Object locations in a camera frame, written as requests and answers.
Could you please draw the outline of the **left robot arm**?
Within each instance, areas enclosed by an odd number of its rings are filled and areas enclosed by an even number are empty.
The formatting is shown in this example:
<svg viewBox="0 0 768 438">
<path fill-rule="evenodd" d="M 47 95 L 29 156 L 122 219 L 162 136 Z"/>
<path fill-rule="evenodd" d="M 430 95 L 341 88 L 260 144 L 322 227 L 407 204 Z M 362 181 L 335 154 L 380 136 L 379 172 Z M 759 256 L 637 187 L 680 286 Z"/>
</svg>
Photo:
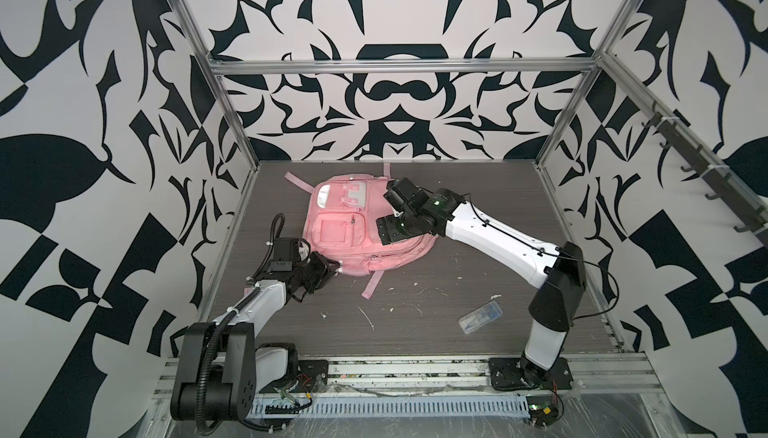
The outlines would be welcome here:
<svg viewBox="0 0 768 438">
<path fill-rule="evenodd" d="M 303 238 L 273 238 L 252 289 L 209 322 L 185 332 L 170 401 L 171 417 L 192 421 L 209 435 L 224 421 L 245 423 L 258 393 L 277 382 L 291 382 L 298 372 L 295 346 L 256 344 L 269 320 L 297 292 L 321 289 L 341 263 L 311 249 Z"/>
</svg>

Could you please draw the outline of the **pink student backpack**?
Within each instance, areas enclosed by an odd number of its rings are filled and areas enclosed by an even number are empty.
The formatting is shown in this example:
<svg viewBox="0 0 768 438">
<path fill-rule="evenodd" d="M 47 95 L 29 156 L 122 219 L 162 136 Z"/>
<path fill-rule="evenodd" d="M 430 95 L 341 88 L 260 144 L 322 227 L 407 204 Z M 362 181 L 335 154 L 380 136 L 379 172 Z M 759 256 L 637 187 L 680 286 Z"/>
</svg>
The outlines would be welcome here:
<svg viewBox="0 0 768 438">
<path fill-rule="evenodd" d="M 437 237 L 426 234 L 384 245 L 376 220 L 394 209 L 384 198 L 391 167 L 382 176 L 350 173 L 312 185 L 291 172 L 284 178 L 310 194 L 303 237 L 312 249 L 340 263 L 339 272 L 370 277 L 362 296 L 371 298 L 386 271 L 402 267 L 426 255 Z"/>
</svg>

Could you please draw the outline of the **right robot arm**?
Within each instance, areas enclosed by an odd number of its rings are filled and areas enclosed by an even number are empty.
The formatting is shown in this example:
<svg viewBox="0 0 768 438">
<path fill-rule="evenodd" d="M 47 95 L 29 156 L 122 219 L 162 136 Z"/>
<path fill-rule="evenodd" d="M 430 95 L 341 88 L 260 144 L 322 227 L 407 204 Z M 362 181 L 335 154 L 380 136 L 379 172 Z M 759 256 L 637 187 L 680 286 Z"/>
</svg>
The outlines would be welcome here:
<svg viewBox="0 0 768 438">
<path fill-rule="evenodd" d="M 388 182 L 384 198 L 394 212 L 376 220 L 383 244 L 426 234 L 449 238 L 507 266 L 536 289 L 519 367 L 528 381 L 549 377 L 586 291 L 581 248 L 529 236 L 481 211 L 469 194 L 447 188 L 430 192 L 408 178 Z"/>
</svg>

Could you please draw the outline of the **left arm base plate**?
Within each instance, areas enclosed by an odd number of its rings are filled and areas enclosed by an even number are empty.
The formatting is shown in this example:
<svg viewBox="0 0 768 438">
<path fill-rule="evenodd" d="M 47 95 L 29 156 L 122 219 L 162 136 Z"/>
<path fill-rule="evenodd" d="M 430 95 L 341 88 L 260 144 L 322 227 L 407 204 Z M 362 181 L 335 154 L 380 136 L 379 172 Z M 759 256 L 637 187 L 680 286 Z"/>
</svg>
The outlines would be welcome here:
<svg viewBox="0 0 768 438">
<path fill-rule="evenodd" d="M 327 384 L 329 361 L 321 359 L 301 359 L 296 365 L 290 365 L 286 374 L 263 386 L 264 393 L 278 393 L 281 390 L 299 392 L 315 391 Z"/>
</svg>

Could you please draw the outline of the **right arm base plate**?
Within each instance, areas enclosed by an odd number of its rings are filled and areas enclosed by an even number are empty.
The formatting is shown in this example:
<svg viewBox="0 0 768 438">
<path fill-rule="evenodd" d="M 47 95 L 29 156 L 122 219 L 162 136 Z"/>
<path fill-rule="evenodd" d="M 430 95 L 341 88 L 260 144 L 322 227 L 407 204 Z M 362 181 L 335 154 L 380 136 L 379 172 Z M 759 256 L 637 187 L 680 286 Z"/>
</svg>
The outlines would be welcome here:
<svg viewBox="0 0 768 438">
<path fill-rule="evenodd" d="M 571 390 L 573 373 L 568 362 L 557 358 L 549 370 L 543 370 L 524 357 L 488 359 L 491 387 L 496 391 Z"/>
</svg>

